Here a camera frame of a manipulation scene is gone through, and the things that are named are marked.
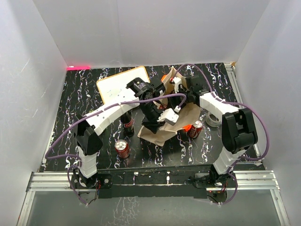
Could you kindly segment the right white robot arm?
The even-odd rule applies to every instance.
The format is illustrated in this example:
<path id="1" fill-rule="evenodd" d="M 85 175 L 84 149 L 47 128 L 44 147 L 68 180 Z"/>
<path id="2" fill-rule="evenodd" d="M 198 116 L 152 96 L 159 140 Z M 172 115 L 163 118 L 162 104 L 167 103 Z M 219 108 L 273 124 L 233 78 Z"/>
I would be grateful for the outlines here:
<path id="1" fill-rule="evenodd" d="M 238 108 L 220 99 L 215 93 L 203 88 L 197 77 L 182 79 L 173 76 L 170 83 L 174 93 L 185 95 L 185 103 L 194 103 L 213 114 L 222 123 L 222 151 L 218 159 L 211 165 L 209 174 L 194 182 L 202 185 L 211 184 L 220 187 L 233 176 L 234 165 L 243 157 L 246 150 L 257 143 L 258 136 L 253 113 L 248 108 Z"/>

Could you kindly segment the beige canvas bag orange handles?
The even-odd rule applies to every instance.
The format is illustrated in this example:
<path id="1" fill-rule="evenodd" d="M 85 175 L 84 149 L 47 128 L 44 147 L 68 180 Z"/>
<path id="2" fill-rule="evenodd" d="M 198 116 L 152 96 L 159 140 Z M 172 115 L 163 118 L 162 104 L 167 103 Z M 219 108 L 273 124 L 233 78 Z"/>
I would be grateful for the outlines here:
<path id="1" fill-rule="evenodd" d="M 174 84 L 170 83 L 170 79 L 174 77 L 181 79 L 182 87 L 187 88 L 185 77 L 177 73 L 176 69 L 172 67 L 170 68 L 170 72 L 161 79 L 166 88 L 166 95 L 174 93 Z M 167 140 L 176 136 L 178 131 L 184 129 L 185 126 L 195 123 L 199 119 L 200 111 L 201 108 L 194 103 L 183 104 L 175 125 L 164 122 L 156 133 L 153 133 L 146 126 L 142 126 L 137 136 L 158 146 L 163 146 Z"/>

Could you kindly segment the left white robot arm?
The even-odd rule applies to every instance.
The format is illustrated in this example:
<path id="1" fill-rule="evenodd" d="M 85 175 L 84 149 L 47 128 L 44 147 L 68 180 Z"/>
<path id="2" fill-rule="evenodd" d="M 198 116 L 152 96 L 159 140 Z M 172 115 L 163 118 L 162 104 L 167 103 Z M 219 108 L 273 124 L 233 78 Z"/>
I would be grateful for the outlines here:
<path id="1" fill-rule="evenodd" d="M 105 104 L 86 116 L 77 115 L 78 124 L 73 128 L 73 136 L 79 152 L 80 167 L 74 177 L 83 187 L 92 188 L 97 183 L 97 153 L 103 146 L 100 135 L 115 120 L 120 119 L 126 135 L 133 135 L 131 110 L 140 107 L 144 114 L 142 125 L 152 133 L 164 125 L 159 122 L 163 113 L 155 105 L 155 97 L 164 94 L 166 88 L 160 80 L 144 82 L 141 78 L 130 81 L 111 105 Z"/>

